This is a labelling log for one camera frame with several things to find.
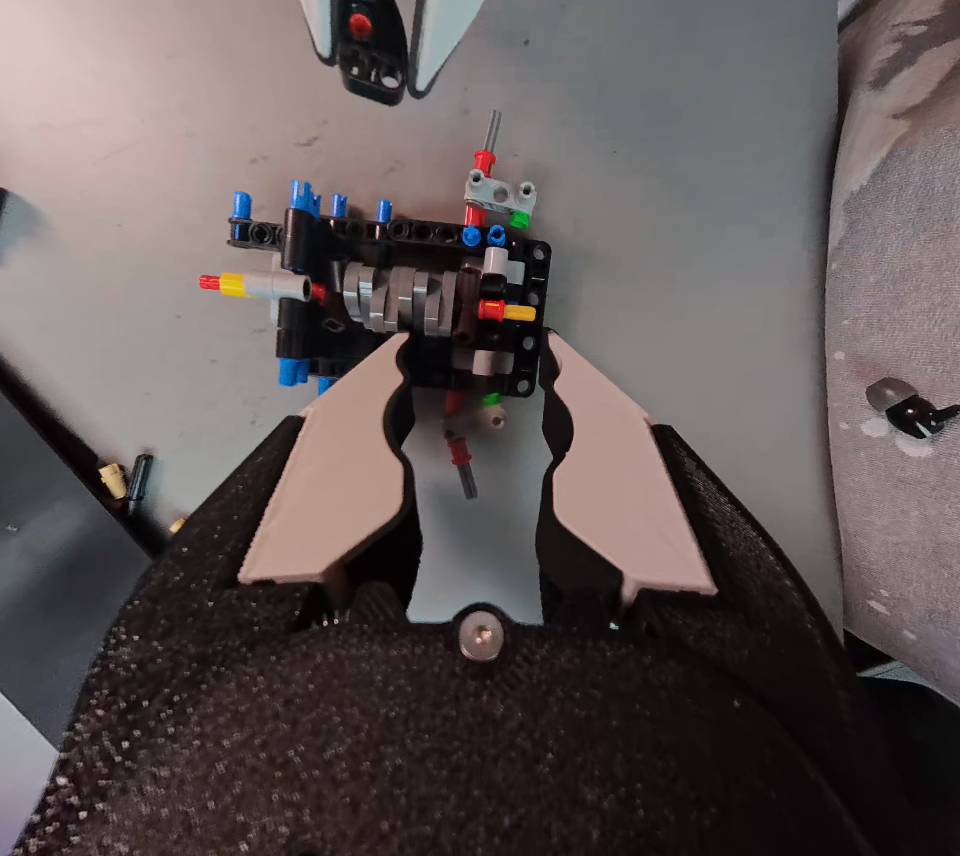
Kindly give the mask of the grey desk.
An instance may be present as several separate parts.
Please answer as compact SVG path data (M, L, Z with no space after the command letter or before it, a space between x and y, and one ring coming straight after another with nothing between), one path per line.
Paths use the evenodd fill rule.
M2 0L2 187L42 239L2 266L2 358L102 459L158 457L164 522L313 388L262 305L199 273L234 190L455 218L491 109L541 192L547 319L675 427L841 621L824 389L834 0L486 0L423 101L349 95L298 0Z

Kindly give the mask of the person in grey hoodie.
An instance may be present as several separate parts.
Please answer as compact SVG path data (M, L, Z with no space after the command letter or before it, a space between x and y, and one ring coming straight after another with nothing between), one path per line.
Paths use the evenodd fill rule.
M845 628L959 694L958 418L930 439L866 399L959 390L959 0L838 0L825 376Z

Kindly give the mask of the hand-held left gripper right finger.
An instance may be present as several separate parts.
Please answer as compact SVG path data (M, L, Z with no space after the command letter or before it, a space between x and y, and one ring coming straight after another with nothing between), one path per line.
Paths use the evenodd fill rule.
M536 519L544 621L583 602L619 622L643 593L714 600L716 579L646 410L555 332L539 372L550 457Z

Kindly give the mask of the pile of small connector pins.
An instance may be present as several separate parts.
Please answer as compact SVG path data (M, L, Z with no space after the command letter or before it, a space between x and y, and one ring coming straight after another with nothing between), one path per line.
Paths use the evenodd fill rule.
M138 454L125 467L119 462L101 462L97 474L104 504L127 535L140 541L167 540L180 534L185 516L164 522L152 509L152 484L158 460L150 451Z

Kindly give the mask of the black triangular brick plate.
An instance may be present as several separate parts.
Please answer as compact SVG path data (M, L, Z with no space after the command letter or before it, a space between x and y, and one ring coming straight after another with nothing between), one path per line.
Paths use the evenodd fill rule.
M338 67L350 93L387 107L402 102L409 53L396 0L344 0Z

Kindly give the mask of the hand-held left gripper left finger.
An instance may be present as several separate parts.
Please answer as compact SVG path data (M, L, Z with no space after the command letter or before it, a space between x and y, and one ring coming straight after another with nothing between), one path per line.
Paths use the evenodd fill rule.
M393 334L302 412L238 581L322 586L336 608L368 582L412 600L423 553L414 470L402 446L416 417Z

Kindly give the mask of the dark flat platform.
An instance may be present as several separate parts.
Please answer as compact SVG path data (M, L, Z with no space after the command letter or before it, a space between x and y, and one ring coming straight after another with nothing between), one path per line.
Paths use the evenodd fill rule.
M168 538L147 509L150 453L107 467L13 367L1 363L2 694L61 748L91 661Z

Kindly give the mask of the black toy brick engine frame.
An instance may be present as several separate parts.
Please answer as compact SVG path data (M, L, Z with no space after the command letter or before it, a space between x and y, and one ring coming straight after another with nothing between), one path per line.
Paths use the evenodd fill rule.
M373 219L350 216L339 193L325 214L311 185L293 180L274 224L255 220L238 191L227 242L270 254L270 268L198 277L202 290L269 304L282 386L316 378L322 394L407 334L412 383L445 394L441 434L469 500L470 435L503 428L503 400L534 391L551 267L550 246L528 235L534 184L494 177L501 118L490 113L474 154L462 223L398 214L386 198Z

